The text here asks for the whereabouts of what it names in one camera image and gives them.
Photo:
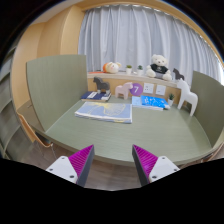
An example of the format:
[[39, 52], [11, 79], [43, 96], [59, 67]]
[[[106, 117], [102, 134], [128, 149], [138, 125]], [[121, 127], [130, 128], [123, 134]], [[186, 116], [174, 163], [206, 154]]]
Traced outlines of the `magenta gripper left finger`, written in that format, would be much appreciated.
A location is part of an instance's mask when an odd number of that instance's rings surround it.
[[69, 157], [59, 157], [47, 168], [47, 171], [78, 186], [84, 187], [94, 155], [94, 146], [90, 145]]

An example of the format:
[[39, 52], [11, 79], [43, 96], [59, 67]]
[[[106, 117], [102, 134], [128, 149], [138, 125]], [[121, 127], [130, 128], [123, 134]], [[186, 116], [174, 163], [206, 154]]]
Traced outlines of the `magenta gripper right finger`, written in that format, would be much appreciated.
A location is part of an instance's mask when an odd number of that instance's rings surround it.
[[166, 156], [157, 157], [137, 145], [132, 146], [132, 156], [142, 186], [179, 171]]

